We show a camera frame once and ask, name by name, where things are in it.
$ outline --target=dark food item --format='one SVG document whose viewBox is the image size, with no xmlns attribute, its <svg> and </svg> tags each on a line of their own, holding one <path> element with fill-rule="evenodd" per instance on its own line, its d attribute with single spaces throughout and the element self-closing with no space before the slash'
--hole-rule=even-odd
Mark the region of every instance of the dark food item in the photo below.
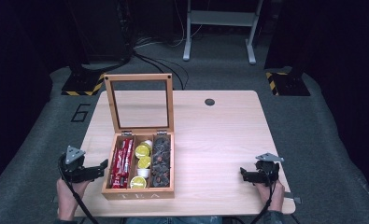
<svg viewBox="0 0 369 224">
<path fill-rule="evenodd" d="M 164 188 L 170 184 L 170 138 L 167 136 L 154 139 L 151 184 L 154 188 Z"/>
</svg>

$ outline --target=metal stand leg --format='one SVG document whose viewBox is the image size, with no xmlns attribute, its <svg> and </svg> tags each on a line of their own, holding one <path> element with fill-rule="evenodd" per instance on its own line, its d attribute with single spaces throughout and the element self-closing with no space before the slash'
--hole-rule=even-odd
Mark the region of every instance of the metal stand leg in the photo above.
<svg viewBox="0 0 369 224">
<path fill-rule="evenodd" d="M 254 39 L 254 34 L 256 33 L 257 23 L 260 17 L 262 5 L 263 5 L 263 0 L 260 0 L 257 5 L 257 10 L 254 15 L 253 24 L 251 25 L 250 35 L 248 39 L 246 39 L 246 48 L 248 50 L 248 62 L 251 65 L 256 64 L 256 57 L 254 55 L 254 49 L 253 49 L 253 39 Z"/>
<path fill-rule="evenodd" d="M 183 60 L 189 61 L 191 53 L 191 0 L 188 0 L 187 5 L 187 39 L 185 41 Z"/>
</svg>

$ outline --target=black speaker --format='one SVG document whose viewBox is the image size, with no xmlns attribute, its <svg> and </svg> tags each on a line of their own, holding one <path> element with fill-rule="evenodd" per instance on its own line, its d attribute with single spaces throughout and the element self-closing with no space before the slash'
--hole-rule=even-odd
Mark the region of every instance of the black speaker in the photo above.
<svg viewBox="0 0 369 224">
<path fill-rule="evenodd" d="M 133 25 L 123 0 L 66 0 L 89 62 L 129 59 Z"/>
</svg>

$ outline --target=wooden box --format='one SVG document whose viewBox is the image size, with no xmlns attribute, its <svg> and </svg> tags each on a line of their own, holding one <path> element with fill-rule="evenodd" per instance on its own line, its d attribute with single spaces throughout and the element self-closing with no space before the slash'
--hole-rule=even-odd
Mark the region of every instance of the wooden box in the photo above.
<svg viewBox="0 0 369 224">
<path fill-rule="evenodd" d="M 174 198 L 172 75 L 105 75 L 105 83 L 115 134 L 102 194 L 108 200 Z M 158 88 L 155 91 L 133 91 L 140 84 L 146 87 L 155 84 Z M 132 146 L 131 150 L 125 151 L 125 145 Z M 144 146 L 149 147 L 148 156 Z M 137 169 L 147 163 L 146 159 L 150 160 L 149 177 L 141 178 Z"/>
</svg>

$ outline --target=gray carpet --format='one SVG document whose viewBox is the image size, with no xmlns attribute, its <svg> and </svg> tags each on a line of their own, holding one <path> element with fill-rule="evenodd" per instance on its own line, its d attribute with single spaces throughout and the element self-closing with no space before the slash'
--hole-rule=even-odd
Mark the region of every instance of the gray carpet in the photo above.
<svg viewBox="0 0 369 224">
<path fill-rule="evenodd" d="M 332 114 L 318 84 L 304 81 L 311 96 L 274 96 L 263 70 L 270 36 L 263 35 L 255 49 L 257 64 L 250 65 L 243 35 L 204 36 L 192 41 L 191 60 L 182 61 L 184 43 L 177 47 L 152 44 L 136 52 L 164 59 L 183 81 L 186 90 L 253 90 L 259 94 L 291 191 L 301 197 L 295 216 L 301 223 L 369 223 L 369 190 L 340 141 Z M 92 68 L 111 65 L 93 64 Z M 290 68 L 275 71 L 288 72 Z M 150 64 L 133 58 L 109 73 L 158 73 Z M 98 95 L 63 96 L 61 87 L 68 68 L 51 74 L 53 90 L 19 152 L 0 176 L 0 223 L 51 223 L 56 217 L 55 181 L 57 160 L 68 145 L 80 147 L 92 118 Z M 180 90 L 178 78 L 175 89 Z M 84 122 L 71 122 L 80 104 L 89 113 Z M 241 217 L 250 223 L 253 217 Z M 285 216 L 287 223 L 295 223 Z M 100 223 L 119 223 L 119 218 L 101 218 Z"/>
</svg>

